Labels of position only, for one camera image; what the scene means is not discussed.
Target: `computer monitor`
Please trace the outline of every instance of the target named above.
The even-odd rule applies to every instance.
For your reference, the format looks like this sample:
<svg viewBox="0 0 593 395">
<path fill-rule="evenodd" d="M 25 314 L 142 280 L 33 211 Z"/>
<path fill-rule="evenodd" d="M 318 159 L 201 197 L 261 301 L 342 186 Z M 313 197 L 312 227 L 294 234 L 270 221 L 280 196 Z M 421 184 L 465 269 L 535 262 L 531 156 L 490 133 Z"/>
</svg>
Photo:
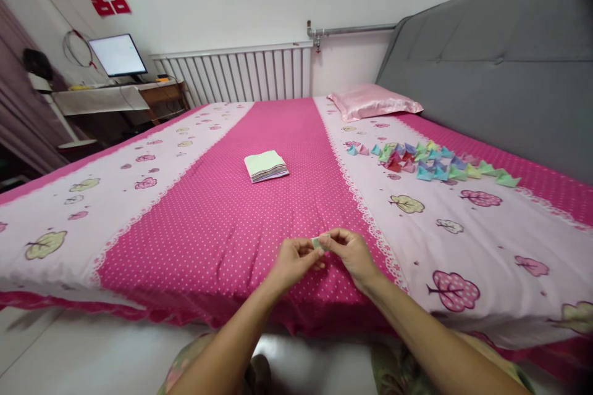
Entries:
<svg viewBox="0 0 593 395">
<path fill-rule="evenodd" d="M 89 40 L 88 43 L 109 77 L 129 75 L 139 81 L 137 75 L 147 72 L 129 34 Z"/>
</svg>

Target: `white tile floor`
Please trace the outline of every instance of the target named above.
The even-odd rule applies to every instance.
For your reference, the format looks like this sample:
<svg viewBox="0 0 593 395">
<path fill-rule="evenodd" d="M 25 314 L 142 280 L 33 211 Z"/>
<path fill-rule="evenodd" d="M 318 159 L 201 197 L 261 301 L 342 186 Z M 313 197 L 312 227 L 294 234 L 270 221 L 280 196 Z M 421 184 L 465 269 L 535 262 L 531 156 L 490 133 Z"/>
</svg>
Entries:
<svg viewBox="0 0 593 395">
<path fill-rule="evenodd" d="M 154 394 L 178 351 L 206 330 L 9 307 L 0 311 L 0 394 Z M 281 394 L 376 393 L 370 349 L 362 344 L 265 334 L 255 353 L 269 359 Z M 538 394 L 564 393 L 535 366 L 527 372 Z"/>
</svg>

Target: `white radiator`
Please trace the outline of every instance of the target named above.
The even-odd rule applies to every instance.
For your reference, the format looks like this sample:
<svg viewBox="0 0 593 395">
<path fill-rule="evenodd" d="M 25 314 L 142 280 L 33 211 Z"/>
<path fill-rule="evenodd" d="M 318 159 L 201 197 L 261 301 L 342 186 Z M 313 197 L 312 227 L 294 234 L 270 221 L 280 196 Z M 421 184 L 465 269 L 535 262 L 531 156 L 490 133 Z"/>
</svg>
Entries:
<svg viewBox="0 0 593 395">
<path fill-rule="evenodd" d="M 154 54 L 159 73 L 185 80 L 190 106 L 311 95 L 312 41 Z"/>
</svg>

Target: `pink curtain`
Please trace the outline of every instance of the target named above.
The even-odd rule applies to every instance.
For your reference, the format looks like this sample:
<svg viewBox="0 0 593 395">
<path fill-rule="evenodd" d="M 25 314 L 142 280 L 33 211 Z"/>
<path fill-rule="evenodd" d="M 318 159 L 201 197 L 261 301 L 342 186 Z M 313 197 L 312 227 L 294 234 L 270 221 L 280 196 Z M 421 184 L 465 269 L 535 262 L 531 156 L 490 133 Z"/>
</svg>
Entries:
<svg viewBox="0 0 593 395">
<path fill-rule="evenodd" d="M 67 164 L 56 147 L 71 141 L 23 67 L 35 43 L 0 0 L 0 144 L 42 174 Z"/>
</svg>

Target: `wooden desk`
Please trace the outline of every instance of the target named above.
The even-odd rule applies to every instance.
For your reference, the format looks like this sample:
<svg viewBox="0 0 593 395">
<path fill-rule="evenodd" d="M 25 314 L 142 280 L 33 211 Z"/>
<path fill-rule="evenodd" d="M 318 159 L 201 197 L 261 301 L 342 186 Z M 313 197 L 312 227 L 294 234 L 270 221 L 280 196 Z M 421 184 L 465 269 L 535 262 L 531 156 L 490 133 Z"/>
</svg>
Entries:
<svg viewBox="0 0 593 395">
<path fill-rule="evenodd" d="M 145 110 L 151 121 L 159 125 L 160 121 L 153 107 L 160 103 L 181 100 L 185 110 L 189 110 L 184 91 L 187 91 L 184 81 L 179 84 L 167 81 L 64 91 L 53 93 L 52 97 L 64 115 Z"/>
</svg>

